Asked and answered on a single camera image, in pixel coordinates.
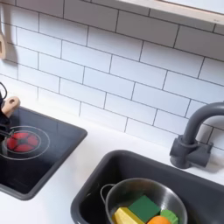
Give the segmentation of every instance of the wooden handle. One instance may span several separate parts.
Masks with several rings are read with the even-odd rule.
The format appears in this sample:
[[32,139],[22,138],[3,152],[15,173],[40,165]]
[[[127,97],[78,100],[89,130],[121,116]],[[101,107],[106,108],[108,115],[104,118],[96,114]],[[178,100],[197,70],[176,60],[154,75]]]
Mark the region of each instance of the wooden handle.
[[6,58],[7,52],[7,41],[5,36],[0,32],[0,59],[4,60]]
[[9,99],[7,99],[2,107],[3,113],[9,118],[19,107],[20,100],[16,96],[12,96]]

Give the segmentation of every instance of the yellow block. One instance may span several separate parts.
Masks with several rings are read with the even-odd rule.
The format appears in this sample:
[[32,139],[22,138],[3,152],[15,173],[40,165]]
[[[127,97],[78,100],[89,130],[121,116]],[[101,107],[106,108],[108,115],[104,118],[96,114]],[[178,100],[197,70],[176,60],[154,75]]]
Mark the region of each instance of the yellow block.
[[119,207],[112,220],[115,224],[144,224],[127,207]]

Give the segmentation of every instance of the wooden frame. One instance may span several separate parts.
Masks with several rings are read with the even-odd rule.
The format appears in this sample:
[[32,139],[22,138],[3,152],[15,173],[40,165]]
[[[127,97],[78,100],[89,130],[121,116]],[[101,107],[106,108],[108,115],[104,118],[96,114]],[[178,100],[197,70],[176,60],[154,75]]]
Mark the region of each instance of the wooden frame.
[[159,11],[167,11],[189,18],[197,18],[207,22],[224,25],[224,14],[214,13],[206,10],[199,10],[175,3],[167,3],[158,0],[118,0],[129,4],[137,4],[143,7],[152,8]]

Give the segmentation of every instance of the faucet spout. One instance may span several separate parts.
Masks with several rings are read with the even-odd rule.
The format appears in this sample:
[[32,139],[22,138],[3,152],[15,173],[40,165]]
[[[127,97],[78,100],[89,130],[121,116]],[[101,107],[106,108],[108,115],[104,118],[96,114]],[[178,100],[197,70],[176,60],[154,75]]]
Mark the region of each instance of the faucet spout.
[[209,117],[224,116],[224,102],[215,102],[198,109],[190,118],[182,136],[185,144],[194,144],[200,125]]
[[213,146],[200,144],[195,138],[200,125],[212,116],[224,116],[224,102],[208,104],[192,115],[184,135],[178,136],[171,147],[171,163],[174,166],[180,169],[186,169],[192,165],[207,166]]

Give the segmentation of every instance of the black sink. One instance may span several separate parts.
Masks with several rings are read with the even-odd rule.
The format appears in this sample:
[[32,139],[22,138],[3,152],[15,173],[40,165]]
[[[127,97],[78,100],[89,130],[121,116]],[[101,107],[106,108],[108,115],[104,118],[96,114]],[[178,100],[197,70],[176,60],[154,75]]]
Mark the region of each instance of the black sink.
[[106,184],[145,178],[170,187],[184,202],[189,224],[224,224],[224,186],[126,150],[107,154],[73,200],[76,224],[108,223],[100,196]]

